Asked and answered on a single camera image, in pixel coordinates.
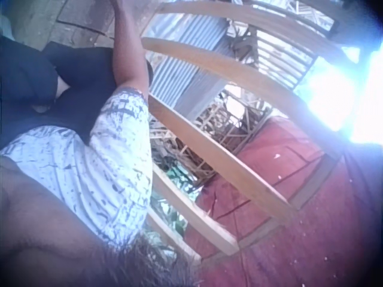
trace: corrugated metal sheet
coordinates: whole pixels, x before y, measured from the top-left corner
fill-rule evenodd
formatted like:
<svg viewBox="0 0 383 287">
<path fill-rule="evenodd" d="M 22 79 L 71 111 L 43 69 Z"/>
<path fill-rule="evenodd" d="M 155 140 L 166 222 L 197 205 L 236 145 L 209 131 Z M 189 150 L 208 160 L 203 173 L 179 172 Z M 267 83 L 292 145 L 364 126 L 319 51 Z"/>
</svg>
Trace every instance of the corrugated metal sheet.
<svg viewBox="0 0 383 287">
<path fill-rule="evenodd" d="M 151 21 L 145 36 L 214 50 L 226 35 L 228 25 L 226 19 L 210 16 L 159 14 Z M 152 94 L 173 108 L 199 69 L 187 62 L 156 53 L 150 53 L 147 57 L 154 68 Z"/>
<path fill-rule="evenodd" d="M 221 39 L 214 51 L 225 56 L 234 57 L 230 48 L 230 38 Z M 175 110 L 190 121 L 194 121 L 208 107 L 226 86 L 227 80 L 205 70 L 198 70 L 189 86 L 175 105 Z"/>
</svg>

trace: dark pants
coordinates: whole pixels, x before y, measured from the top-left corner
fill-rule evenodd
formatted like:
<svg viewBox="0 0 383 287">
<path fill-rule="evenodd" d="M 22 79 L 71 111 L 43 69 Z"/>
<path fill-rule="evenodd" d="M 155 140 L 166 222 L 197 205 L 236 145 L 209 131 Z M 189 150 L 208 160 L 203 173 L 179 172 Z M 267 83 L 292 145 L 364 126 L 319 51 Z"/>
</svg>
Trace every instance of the dark pants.
<svg viewBox="0 0 383 287">
<path fill-rule="evenodd" d="M 71 48 L 50 42 L 43 52 L 10 41 L 0 43 L 0 149 L 39 126 L 74 130 L 84 143 L 99 112 L 116 89 L 110 48 Z M 153 70 L 148 63 L 149 78 Z M 71 87 L 54 102 L 57 76 Z M 52 104 L 43 114 L 31 105 Z"/>
</svg>

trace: person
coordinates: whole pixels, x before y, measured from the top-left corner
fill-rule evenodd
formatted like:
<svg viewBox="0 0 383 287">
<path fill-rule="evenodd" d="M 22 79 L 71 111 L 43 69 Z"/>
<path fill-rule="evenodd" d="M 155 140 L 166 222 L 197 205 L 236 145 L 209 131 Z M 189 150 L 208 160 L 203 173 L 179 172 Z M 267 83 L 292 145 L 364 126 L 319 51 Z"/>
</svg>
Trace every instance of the person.
<svg viewBox="0 0 383 287">
<path fill-rule="evenodd" d="M 132 3 L 110 1 L 113 51 L 1 39 L 1 286 L 195 286 L 188 258 L 140 233 L 150 67 Z"/>
</svg>

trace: white patterned shirt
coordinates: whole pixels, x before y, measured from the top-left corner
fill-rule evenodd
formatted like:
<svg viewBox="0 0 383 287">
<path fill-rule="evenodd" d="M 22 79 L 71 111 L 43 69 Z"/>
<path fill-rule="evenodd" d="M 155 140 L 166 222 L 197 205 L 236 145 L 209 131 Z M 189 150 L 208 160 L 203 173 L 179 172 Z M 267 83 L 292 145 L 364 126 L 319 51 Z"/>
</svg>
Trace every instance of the white patterned shirt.
<svg viewBox="0 0 383 287">
<path fill-rule="evenodd" d="M 148 106 L 134 89 L 112 95 L 90 134 L 42 126 L 20 135 L 0 155 L 66 204 L 102 240 L 133 239 L 146 218 L 152 161 Z"/>
</svg>

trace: wooden railing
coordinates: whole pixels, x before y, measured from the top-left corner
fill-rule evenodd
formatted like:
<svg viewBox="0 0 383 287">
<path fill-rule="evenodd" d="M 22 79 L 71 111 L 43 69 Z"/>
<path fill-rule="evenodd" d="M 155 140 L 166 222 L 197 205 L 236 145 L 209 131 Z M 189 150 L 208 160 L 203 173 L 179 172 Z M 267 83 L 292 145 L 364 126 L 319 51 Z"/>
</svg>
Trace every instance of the wooden railing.
<svg viewBox="0 0 383 287">
<path fill-rule="evenodd" d="M 356 68 L 356 65 L 346 57 L 343 51 L 327 38 L 298 25 L 288 17 L 257 11 L 249 6 L 222 2 L 174 2 L 162 4 L 157 13 L 190 13 L 225 17 L 250 23 L 264 30 L 277 33 L 281 38 L 291 39 L 336 66 L 349 70 Z M 150 96 L 149 109 L 154 117 L 235 186 L 239 192 L 270 215 L 270 219 L 263 225 L 237 242 L 232 234 L 196 206 L 172 183 L 165 173 L 154 165 L 153 186 L 155 190 L 164 196 L 188 220 L 190 225 L 221 251 L 210 258 L 208 262 L 226 255 L 233 255 L 240 248 L 253 244 L 287 222 L 297 210 L 302 208 L 330 175 L 342 155 L 346 140 L 329 130 L 316 116 L 312 115 L 303 100 L 291 90 L 261 74 L 256 69 L 236 62 L 229 57 L 178 42 L 143 38 L 142 43 L 146 50 L 193 63 L 262 97 L 288 115 L 326 153 L 312 176 L 288 202 L 277 190 L 234 155 L 214 142 L 180 114 L 156 99 L 155 95 Z M 195 260 L 200 260 L 200 256 L 187 246 L 180 237 L 176 236 L 153 210 L 150 210 L 148 220 L 154 229 L 161 234 L 164 241 Z"/>
</svg>

